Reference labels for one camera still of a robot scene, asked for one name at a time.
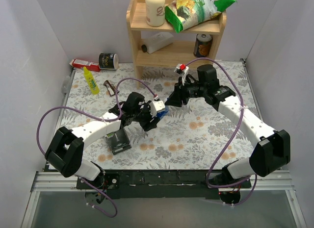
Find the small blue-label water bottle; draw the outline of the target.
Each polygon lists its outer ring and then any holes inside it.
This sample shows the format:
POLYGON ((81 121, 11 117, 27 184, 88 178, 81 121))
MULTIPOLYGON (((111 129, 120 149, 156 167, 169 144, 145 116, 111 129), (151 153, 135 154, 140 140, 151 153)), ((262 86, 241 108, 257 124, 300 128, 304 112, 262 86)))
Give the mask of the small blue-label water bottle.
POLYGON ((168 98, 165 98, 163 100, 164 104, 165 104, 165 109, 162 112, 157 113, 157 116, 162 119, 164 116, 166 116, 169 113, 169 106, 166 105, 168 98))

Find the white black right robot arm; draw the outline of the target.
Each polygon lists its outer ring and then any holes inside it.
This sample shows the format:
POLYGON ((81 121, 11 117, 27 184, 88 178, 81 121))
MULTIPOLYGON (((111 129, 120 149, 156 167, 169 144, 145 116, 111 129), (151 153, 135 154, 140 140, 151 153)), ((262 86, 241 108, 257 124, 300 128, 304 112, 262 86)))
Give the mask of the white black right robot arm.
POLYGON ((268 126, 245 108, 231 88, 220 85, 216 69, 211 64, 197 68, 198 79, 188 74, 188 67, 184 64, 178 64, 175 72, 180 74, 180 78, 166 105, 182 107, 190 98, 204 98, 217 112, 239 124, 239 130, 254 147, 249 158, 223 167, 222 182, 225 186, 236 186, 240 178, 253 174, 265 177, 290 163, 290 135, 285 130, 277 131, 268 126))

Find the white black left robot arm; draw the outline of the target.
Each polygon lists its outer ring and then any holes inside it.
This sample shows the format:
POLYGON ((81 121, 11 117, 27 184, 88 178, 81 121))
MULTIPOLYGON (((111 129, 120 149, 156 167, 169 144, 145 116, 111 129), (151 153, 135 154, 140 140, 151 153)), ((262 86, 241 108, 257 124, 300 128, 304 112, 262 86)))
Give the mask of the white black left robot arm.
POLYGON ((164 111, 164 101, 158 96, 145 101, 143 95, 132 92, 126 101, 118 102, 89 123, 72 129, 59 128, 45 152, 45 159, 64 177, 82 177, 92 188, 101 188, 105 181, 104 171, 84 159, 83 151, 98 139, 115 134, 132 122, 138 122, 144 131, 154 129, 164 111))

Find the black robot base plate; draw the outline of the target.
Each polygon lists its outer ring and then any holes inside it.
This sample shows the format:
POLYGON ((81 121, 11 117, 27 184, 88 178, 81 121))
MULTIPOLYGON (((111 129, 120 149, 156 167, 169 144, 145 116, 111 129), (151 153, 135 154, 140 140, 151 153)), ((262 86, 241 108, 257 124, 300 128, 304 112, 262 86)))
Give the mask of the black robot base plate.
POLYGON ((220 199, 217 188, 206 184, 208 170, 107 170, 104 189, 115 199, 205 198, 220 199))

